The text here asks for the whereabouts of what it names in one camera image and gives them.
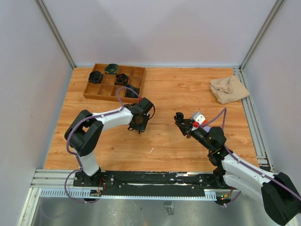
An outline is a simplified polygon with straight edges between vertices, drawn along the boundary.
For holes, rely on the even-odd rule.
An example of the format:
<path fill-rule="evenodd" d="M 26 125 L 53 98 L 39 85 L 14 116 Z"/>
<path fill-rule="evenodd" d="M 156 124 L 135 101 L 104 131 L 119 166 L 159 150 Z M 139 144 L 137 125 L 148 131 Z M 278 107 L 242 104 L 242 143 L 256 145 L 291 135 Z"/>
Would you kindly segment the black round charging case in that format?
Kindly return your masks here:
<path fill-rule="evenodd" d="M 184 119 L 184 114 L 182 112 L 177 112 L 175 114 L 175 116 L 174 116 L 174 120 L 176 122 L 180 122 L 181 123 L 183 121 L 183 119 Z"/>

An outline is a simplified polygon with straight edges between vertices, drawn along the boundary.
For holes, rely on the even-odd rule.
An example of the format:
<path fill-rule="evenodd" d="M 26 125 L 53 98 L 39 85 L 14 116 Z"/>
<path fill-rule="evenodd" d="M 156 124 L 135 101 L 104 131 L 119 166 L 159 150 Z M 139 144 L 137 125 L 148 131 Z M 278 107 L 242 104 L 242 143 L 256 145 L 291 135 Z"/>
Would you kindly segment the purple earbud charging case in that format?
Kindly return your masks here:
<path fill-rule="evenodd" d="M 203 127 L 203 129 L 204 129 L 206 132 L 208 132 L 208 131 L 211 129 L 211 127 L 205 126 L 205 127 Z"/>

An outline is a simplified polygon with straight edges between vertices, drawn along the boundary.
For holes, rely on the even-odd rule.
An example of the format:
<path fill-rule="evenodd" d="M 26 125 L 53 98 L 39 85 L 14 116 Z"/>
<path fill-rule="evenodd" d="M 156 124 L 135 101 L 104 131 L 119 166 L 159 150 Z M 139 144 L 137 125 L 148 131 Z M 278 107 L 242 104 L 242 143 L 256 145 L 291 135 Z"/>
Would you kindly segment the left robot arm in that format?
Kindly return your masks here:
<path fill-rule="evenodd" d="M 121 104 L 120 108 L 103 113 L 81 111 L 64 135 L 67 152 L 74 155 L 79 164 L 77 177 L 82 177 L 89 186 L 98 185 L 102 172 L 94 150 L 101 133 L 123 125 L 127 125 L 129 131 L 142 133 L 153 117 L 151 110 L 155 110 L 155 105 L 143 97 L 138 103 Z"/>

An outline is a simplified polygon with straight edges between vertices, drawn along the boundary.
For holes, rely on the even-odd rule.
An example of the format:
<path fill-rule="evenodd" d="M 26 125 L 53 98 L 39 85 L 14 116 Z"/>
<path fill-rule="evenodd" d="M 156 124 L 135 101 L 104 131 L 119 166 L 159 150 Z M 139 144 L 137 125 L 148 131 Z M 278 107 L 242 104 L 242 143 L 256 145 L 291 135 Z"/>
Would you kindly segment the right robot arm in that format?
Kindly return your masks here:
<path fill-rule="evenodd" d="M 201 125 L 199 119 L 184 119 L 180 113 L 174 120 L 184 136 L 196 139 L 208 150 L 209 161 L 216 166 L 216 187 L 238 189 L 262 204 L 267 215 L 281 226 L 301 212 L 301 196 L 287 174 L 265 171 L 240 158 L 225 145 L 221 127 Z"/>

